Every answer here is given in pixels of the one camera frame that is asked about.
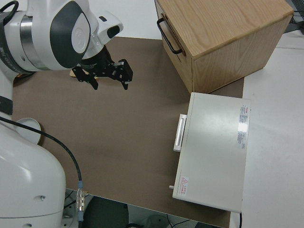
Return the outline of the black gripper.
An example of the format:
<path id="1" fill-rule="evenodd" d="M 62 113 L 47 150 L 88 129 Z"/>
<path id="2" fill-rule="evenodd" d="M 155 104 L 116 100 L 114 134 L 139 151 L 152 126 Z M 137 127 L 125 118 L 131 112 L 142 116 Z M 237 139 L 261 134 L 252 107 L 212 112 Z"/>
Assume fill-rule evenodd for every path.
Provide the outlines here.
<path id="1" fill-rule="evenodd" d="M 93 73 L 97 77 L 110 77 L 121 82 L 124 90 L 128 89 L 128 85 L 133 79 L 133 71 L 128 61 L 121 59 L 119 62 L 114 63 L 106 46 L 93 57 L 82 59 L 80 67 L 76 66 L 72 68 L 72 71 L 79 82 L 89 83 L 94 90 L 98 89 L 98 82 L 91 75 Z"/>

